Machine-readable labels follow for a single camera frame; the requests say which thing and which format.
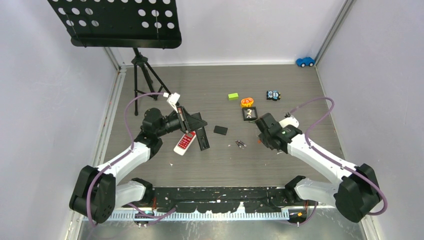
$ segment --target green block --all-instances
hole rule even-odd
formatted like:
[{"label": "green block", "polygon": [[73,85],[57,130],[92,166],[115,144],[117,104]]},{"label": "green block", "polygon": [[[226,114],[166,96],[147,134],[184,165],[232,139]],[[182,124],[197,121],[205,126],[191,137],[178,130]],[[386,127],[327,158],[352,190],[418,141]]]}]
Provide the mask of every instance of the green block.
[{"label": "green block", "polygon": [[237,100],[237,99],[239,99],[239,94],[238,93],[228,94],[228,100]]}]

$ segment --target gray floor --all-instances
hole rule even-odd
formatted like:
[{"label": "gray floor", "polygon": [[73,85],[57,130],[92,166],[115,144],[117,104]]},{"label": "gray floor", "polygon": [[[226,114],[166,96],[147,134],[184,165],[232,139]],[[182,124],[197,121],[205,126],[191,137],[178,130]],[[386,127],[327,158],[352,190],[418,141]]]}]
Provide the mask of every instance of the gray floor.
[{"label": "gray floor", "polygon": [[[180,103],[189,113],[200,112],[208,122],[206,132],[210,149],[200,151],[197,141],[184,156],[173,152],[182,136],[173,132],[162,137],[160,152],[150,161],[132,171],[122,182],[142,178],[158,187],[208,187],[208,186],[283,186],[297,175],[317,181],[326,181],[313,168],[301,160],[271,151],[257,143],[259,130],[253,123],[243,121],[240,100],[254,99],[261,116],[271,113],[276,120],[284,113],[312,98],[323,96],[315,70],[295,65],[242,65],[242,66],[173,66],[155,67],[171,92],[181,94]],[[139,88],[147,91],[141,71],[138,71]],[[129,68],[123,84],[105,161],[121,153],[130,145],[124,125],[124,109],[134,97],[134,72]],[[266,100],[267,90],[278,90],[279,101]],[[238,93],[240,99],[228,101],[227,95]],[[134,116],[134,106],[128,112],[128,123],[134,136],[140,131],[143,113],[149,108],[159,108],[163,115],[172,109],[162,97],[158,101],[146,97],[141,100],[139,116]],[[300,129],[318,120],[326,111],[324,101],[314,102],[296,112]],[[228,128],[226,136],[213,133],[215,125]],[[338,157],[342,157],[334,126],[328,118],[318,125],[311,139]],[[235,140],[247,144],[240,149]]]}]

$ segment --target white phone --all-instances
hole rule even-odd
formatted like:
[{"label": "white phone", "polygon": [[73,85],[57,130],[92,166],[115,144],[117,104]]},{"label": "white phone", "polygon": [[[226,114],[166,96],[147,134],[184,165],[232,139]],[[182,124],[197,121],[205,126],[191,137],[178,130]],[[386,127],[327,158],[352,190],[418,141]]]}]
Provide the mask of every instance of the white phone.
[{"label": "white phone", "polygon": [[196,132],[194,131],[184,134],[178,144],[174,147],[173,151],[183,156],[195,139]]}]

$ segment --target black metal stand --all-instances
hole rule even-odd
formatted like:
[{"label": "black metal stand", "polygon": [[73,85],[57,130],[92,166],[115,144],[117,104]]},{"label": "black metal stand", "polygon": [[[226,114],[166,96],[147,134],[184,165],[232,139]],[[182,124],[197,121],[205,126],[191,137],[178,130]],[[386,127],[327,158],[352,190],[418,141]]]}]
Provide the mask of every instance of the black metal stand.
[{"label": "black metal stand", "polygon": [[[165,85],[165,83],[161,80],[161,78],[158,76],[158,74],[155,72],[155,70],[153,70],[153,68],[150,66],[150,64],[148,63],[148,58],[141,55],[139,50],[137,48],[133,48],[134,53],[135,53],[135,57],[134,59],[131,61],[131,63],[134,65],[134,97],[136,98],[138,96],[138,93],[140,94],[145,94],[145,92],[140,91],[138,89],[138,85],[137,85],[137,66],[141,68],[141,70],[143,71],[143,75],[144,78],[147,82],[147,86],[148,89],[150,90],[151,93],[160,93],[162,91],[162,89],[165,89],[165,91],[167,93],[171,93],[170,90],[167,88],[167,86]],[[150,72],[154,75],[154,77],[159,81],[160,83],[160,88],[159,91],[155,91],[155,89],[153,88],[153,80],[150,77],[149,71],[147,70],[147,68],[150,70]],[[153,98],[155,101],[158,100],[158,95],[150,95],[149,97]],[[138,99],[135,100],[135,112],[134,114],[136,116],[139,115],[139,106],[138,106]]]},{"label": "black metal stand", "polygon": [[[134,95],[138,90],[137,66],[143,71],[150,92],[154,93],[149,71],[160,83],[159,91],[170,93],[147,57],[138,48],[175,49],[182,38],[178,22],[176,0],[144,1],[93,1],[93,0],[48,0],[60,21],[77,47],[118,47],[133,48]],[[135,115],[138,101],[135,101]]]}]

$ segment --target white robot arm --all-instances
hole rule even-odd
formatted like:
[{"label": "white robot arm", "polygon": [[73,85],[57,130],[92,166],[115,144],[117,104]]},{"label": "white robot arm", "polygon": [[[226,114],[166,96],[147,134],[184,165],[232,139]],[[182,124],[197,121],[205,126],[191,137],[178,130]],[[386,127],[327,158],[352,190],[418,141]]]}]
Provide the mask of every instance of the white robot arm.
[{"label": "white robot arm", "polygon": [[293,191],[292,200],[312,200],[334,206],[343,216],[356,223],[382,200],[374,188],[345,169],[356,170],[378,186],[377,177],[370,166],[356,166],[309,140],[311,146],[342,167],[330,162],[307,144],[305,135],[298,129],[299,122],[293,116],[277,122],[270,113],[266,113],[255,123],[261,131],[259,139],[267,148],[283,151],[304,161],[330,181],[318,182],[297,176],[285,186],[286,190]]},{"label": "white robot arm", "polygon": [[149,204],[154,191],[151,183],[140,178],[118,185],[133,169],[150,160],[161,148],[161,136],[180,130],[183,133],[195,132],[200,150],[208,149],[209,142],[205,132],[208,124],[200,113],[189,114],[183,106],[178,106],[179,94],[171,94],[167,100],[173,111],[163,116],[157,108],[150,108],[144,114],[141,131],[133,145],[112,160],[97,167],[85,166],[79,173],[69,207],[87,216],[87,197],[89,186],[96,176],[90,197],[90,213],[97,223],[103,223],[115,207],[132,202]]}]

